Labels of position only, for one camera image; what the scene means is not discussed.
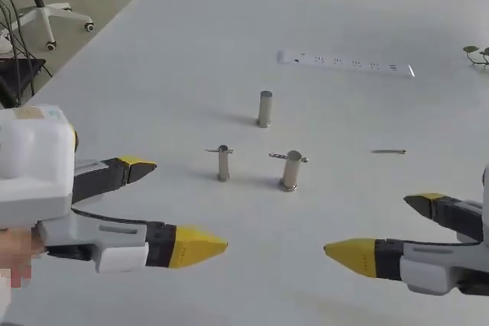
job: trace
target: blurred hand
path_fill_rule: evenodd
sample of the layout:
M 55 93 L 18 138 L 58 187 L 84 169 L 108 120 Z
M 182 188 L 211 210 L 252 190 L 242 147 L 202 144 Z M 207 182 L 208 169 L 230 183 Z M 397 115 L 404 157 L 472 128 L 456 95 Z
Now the blurred hand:
M 0 276 L 10 278 L 12 288 L 21 288 L 22 279 L 31 279 L 31 260 L 45 252 L 36 230 L 0 231 Z

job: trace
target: power outlet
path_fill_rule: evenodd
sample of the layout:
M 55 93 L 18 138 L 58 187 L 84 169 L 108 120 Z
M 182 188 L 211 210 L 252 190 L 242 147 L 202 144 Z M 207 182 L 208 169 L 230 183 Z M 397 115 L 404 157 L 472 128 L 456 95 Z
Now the power outlet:
M 414 71 L 409 64 L 372 63 L 359 59 L 343 59 L 338 57 L 315 56 L 294 51 L 280 51 L 278 62 L 281 64 L 298 64 L 316 66 L 326 69 L 356 70 L 369 73 L 388 74 L 414 78 Z

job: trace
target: metal rod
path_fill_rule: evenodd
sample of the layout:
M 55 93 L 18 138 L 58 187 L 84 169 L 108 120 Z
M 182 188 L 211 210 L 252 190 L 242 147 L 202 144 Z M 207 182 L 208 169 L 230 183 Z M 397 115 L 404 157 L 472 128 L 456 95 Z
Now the metal rod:
M 379 149 L 372 150 L 372 153 L 376 154 L 406 154 L 405 149 Z
M 229 180 L 229 148 L 227 145 L 219 147 L 219 173 L 217 178 L 219 181 L 226 182 Z
M 287 154 L 287 161 L 283 169 L 283 176 L 280 181 L 280 187 L 283 191 L 292 192 L 297 189 L 297 176 L 303 156 L 297 150 L 291 150 Z
M 272 110 L 272 92 L 261 91 L 260 111 L 258 112 L 257 125 L 262 128 L 270 126 L 270 115 Z

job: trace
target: metal pin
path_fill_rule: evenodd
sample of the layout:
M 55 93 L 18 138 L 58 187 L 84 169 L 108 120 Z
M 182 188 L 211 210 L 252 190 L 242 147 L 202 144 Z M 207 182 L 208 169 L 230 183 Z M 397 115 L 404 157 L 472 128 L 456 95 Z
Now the metal pin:
M 372 153 L 376 154 L 406 154 L 407 150 L 405 149 L 379 149 L 372 150 Z
M 286 160 L 287 159 L 287 156 L 285 154 L 269 153 L 268 156 L 272 157 L 272 158 L 278 158 L 279 160 Z M 302 163 L 307 163 L 307 162 L 309 162 L 309 158 L 302 157 L 300 161 Z
M 229 159 L 228 155 L 232 154 L 233 149 L 229 149 L 227 145 L 221 145 L 217 149 L 206 149 L 206 152 L 219 153 L 219 173 L 217 179 L 221 182 L 229 180 Z
M 257 125 L 262 128 L 270 126 L 270 115 L 272 110 L 272 92 L 261 91 L 260 111 L 258 112 Z
M 297 176 L 299 175 L 299 167 L 301 163 L 307 163 L 309 160 L 302 156 L 297 150 L 291 150 L 286 156 L 283 154 L 268 154 L 272 158 L 287 160 L 283 169 L 282 179 L 280 180 L 280 188 L 286 192 L 292 192 L 297 189 Z

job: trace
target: white table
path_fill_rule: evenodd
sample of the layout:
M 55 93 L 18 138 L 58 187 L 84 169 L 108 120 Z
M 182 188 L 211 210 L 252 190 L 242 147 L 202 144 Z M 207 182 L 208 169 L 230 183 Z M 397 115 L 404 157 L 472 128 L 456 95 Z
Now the white table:
M 455 241 L 403 197 L 481 199 L 489 75 L 461 48 L 489 44 L 487 16 L 489 0 L 134 0 L 32 103 L 62 107 L 82 158 L 159 163 L 87 210 L 197 224 L 229 248 L 185 270 L 104 276 L 92 264 L 36 260 L 5 320 L 486 325 L 486 298 L 411 293 L 352 273 L 322 247 L 350 237 Z M 279 65 L 286 48 L 410 63 L 416 78 Z M 266 130 L 253 125 L 263 89 L 274 92 Z M 235 149 L 227 183 L 214 180 L 217 156 L 204 152 L 219 144 Z M 383 148 L 408 152 L 370 154 Z M 292 149 L 310 162 L 297 191 L 284 193 L 283 161 L 267 155 Z

